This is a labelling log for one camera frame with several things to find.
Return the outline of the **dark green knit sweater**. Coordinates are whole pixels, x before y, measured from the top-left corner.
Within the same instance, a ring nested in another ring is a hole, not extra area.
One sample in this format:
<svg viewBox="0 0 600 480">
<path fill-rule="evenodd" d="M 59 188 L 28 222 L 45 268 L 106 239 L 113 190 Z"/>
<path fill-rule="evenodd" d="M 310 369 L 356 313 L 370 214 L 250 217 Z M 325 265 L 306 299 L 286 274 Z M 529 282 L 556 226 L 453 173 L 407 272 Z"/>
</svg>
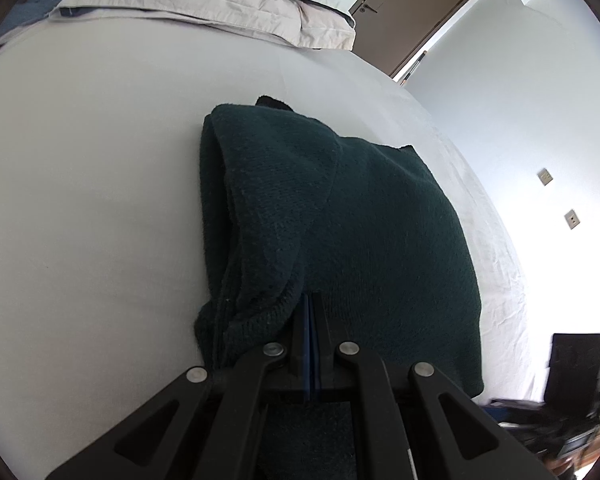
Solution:
<svg viewBox="0 0 600 480">
<path fill-rule="evenodd" d="M 200 138 L 210 290 L 195 335 L 212 370 L 267 344 L 303 294 L 388 363 L 483 389 L 481 299 L 457 214 L 414 148 L 343 138 L 264 96 Z"/>
</svg>

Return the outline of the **black chair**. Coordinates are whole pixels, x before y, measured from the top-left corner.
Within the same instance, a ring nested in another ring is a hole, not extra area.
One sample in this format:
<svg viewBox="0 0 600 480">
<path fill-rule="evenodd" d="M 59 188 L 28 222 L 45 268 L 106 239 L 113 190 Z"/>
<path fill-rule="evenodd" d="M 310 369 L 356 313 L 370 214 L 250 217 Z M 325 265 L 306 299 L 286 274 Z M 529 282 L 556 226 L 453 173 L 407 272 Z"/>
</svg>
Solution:
<svg viewBox="0 0 600 480">
<path fill-rule="evenodd" d="M 600 429 L 600 334 L 555 334 L 543 399 L 493 399 L 483 409 L 529 452 L 561 460 Z"/>
</svg>

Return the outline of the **brown wooden door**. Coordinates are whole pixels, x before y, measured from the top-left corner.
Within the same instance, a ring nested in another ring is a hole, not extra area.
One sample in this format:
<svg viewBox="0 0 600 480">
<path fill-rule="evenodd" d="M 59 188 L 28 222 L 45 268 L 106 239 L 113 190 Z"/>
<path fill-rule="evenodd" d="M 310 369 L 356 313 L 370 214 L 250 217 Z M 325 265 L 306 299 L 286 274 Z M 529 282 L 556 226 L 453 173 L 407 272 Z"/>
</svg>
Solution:
<svg viewBox="0 0 600 480">
<path fill-rule="evenodd" d="M 393 77 L 469 0 L 356 0 L 353 53 Z"/>
</svg>

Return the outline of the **wall switch plate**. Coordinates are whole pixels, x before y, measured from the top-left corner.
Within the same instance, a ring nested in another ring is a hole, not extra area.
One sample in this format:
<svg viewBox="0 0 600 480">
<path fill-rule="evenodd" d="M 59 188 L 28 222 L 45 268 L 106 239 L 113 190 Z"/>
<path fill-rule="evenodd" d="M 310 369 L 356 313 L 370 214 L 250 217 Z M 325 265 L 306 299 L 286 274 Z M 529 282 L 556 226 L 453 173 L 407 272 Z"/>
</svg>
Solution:
<svg viewBox="0 0 600 480">
<path fill-rule="evenodd" d="M 553 176 L 546 168 L 543 168 L 538 172 L 538 178 L 544 186 L 549 185 L 550 182 L 553 181 Z"/>
</svg>

